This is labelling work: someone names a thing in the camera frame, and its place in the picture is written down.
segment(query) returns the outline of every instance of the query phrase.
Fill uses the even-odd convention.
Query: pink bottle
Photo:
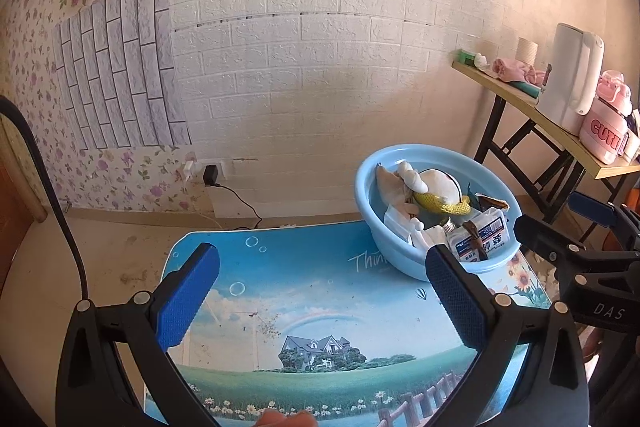
[[[626,137],[625,117],[631,114],[631,90],[619,71],[602,73],[590,111],[580,129],[580,141],[605,165],[618,156]]]

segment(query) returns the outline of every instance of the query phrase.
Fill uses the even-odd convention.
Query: yellow mesh sponge
[[[469,197],[462,196],[462,201],[455,204],[444,204],[435,194],[417,194],[414,192],[414,199],[422,207],[435,214],[453,214],[454,216],[464,216],[471,212]]]

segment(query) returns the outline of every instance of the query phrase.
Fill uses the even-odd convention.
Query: floral wallpaper
[[[182,181],[194,153],[183,147],[78,151],[59,103],[50,32],[93,0],[0,0],[0,92],[28,120],[59,200],[81,208],[141,211],[210,210],[203,185]],[[44,193],[13,125],[5,123],[25,174]]]

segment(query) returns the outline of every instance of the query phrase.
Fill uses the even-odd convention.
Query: white kettle
[[[578,136],[596,94],[603,56],[599,36],[559,23],[537,110]]]

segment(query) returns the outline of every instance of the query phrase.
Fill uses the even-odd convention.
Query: white brick wallpaper
[[[567,22],[599,33],[616,50],[606,65],[610,57],[609,67],[638,76],[623,37],[639,31],[638,0],[169,2],[176,83],[198,158],[221,162],[225,182],[263,216],[353,210],[354,170],[388,144],[472,153],[491,98],[450,69],[458,48],[513,57],[523,36],[539,44],[544,67],[556,23]],[[76,58],[72,46],[62,54]],[[80,88],[70,98],[82,98],[84,71],[67,74]],[[520,120],[507,111],[500,132]],[[532,175],[550,158],[534,150],[524,156]],[[214,206],[225,215],[215,195]]]

